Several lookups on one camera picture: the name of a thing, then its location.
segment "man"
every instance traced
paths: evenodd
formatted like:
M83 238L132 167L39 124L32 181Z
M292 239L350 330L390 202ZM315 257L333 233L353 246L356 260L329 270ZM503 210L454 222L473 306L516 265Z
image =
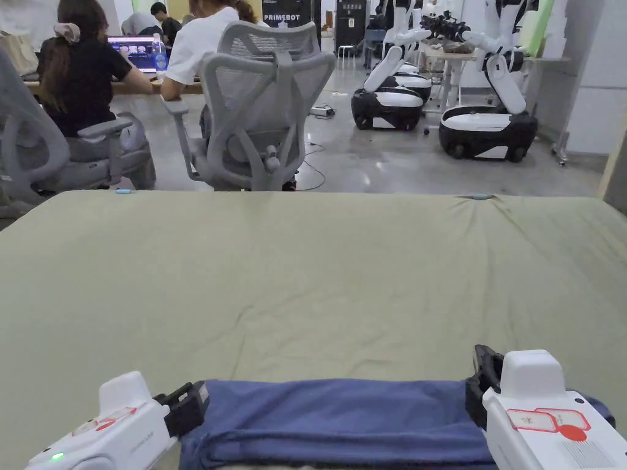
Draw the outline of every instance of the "man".
M138 11L122 23L122 34L125 36L152 36L154 33L163 35L163 31L150 14Z
M164 42L166 46L174 46L174 40L176 39L176 33L178 33L182 26L174 18L170 18L167 15L166 6L161 2L156 2L150 7L150 14L153 15L157 21L161 22L161 29L163 29Z

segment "chair armrest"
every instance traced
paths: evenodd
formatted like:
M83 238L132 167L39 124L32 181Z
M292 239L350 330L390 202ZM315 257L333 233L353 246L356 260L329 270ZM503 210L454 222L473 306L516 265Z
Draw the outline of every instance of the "chair armrest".
M102 122L93 126L86 127L77 132L79 137L82 138L95 138L103 137L107 135L113 135L120 132L122 129L131 127L133 123L126 118L118 118L115 121Z
M161 97L161 101L163 101L167 112L169 112L172 116L183 116L184 114L189 113L187 103L183 100L165 101L163 97Z

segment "white stool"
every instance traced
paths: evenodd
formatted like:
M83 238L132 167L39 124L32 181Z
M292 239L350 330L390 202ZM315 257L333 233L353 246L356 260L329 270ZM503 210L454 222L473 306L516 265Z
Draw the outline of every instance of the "white stool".
M353 46L339 46L337 48L337 61L340 61L340 56L342 57L342 68L344 68L344 56L346 55L346 51L349 52L349 65L350 65L350 52L353 52L353 67L355 67L355 48Z

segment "black shirt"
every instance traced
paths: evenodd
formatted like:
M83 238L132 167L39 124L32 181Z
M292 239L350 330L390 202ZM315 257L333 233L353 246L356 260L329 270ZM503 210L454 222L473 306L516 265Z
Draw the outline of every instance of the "black shirt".
M38 73L43 76L46 55L55 39L45 41L41 47ZM108 43L86 39L70 45L70 65L61 88L59 111L44 105L44 109L66 137L77 137L77 131L95 124L115 119L109 109L113 100L111 77L122 81L131 65Z
M176 33L178 33L181 28L181 24L174 18L167 18L163 23L161 23L161 29L163 29L163 35L167 37L168 46L174 46Z

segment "gray floor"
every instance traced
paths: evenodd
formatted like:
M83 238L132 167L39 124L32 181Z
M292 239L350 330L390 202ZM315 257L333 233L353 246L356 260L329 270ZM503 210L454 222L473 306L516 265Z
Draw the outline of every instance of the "gray floor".
M318 100L337 110L332 120L309 117L305 138L312 153L307 162L324 174L316 191L516 194L521 196L593 196L603 162L572 163L560 168L546 145L537 142L521 164L504 161L457 161L444 154L437 132L426 138L415 132L360 131L350 112L350 98L366 74L359 65L341 66L334 72ZM186 96L191 113L187 129L200 136L198 116L203 97ZM117 97L116 110L130 110L145 123L157 169L158 188L205 191L206 185L189 180L174 126L158 97ZM304 165L298 188L318 186L323 177Z

